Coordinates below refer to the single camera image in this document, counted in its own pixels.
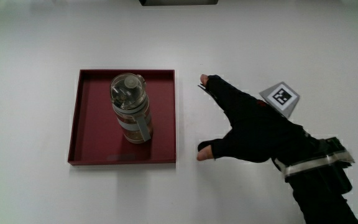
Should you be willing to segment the person's right hand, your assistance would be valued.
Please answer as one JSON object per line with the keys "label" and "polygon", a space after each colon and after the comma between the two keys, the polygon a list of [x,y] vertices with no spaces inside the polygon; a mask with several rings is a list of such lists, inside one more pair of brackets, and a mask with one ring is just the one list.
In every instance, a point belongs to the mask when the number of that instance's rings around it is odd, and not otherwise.
{"label": "person's right hand", "polygon": [[311,154],[312,147],[303,128],[264,101],[238,90],[217,75],[202,75],[200,80],[224,111],[231,130],[222,139],[200,143],[198,161],[234,157],[260,163],[277,158],[291,164]]}

